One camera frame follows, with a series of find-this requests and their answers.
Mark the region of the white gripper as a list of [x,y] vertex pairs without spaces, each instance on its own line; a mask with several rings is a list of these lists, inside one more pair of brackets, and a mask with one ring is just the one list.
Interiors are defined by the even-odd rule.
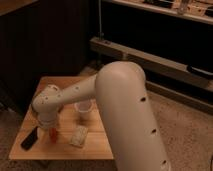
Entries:
[[38,123],[38,137],[43,138],[45,135],[48,135],[51,128],[58,130],[60,127],[59,118],[60,116],[58,113],[53,113],[51,115],[38,114],[36,117]]

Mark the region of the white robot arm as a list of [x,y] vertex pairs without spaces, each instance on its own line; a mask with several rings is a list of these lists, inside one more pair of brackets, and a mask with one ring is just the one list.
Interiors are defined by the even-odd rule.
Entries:
[[61,106],[89,99],[96,101],[118,171],[172,171],[138,64],[112,62],[64,89],[45,87],[31,106],[48,128]]

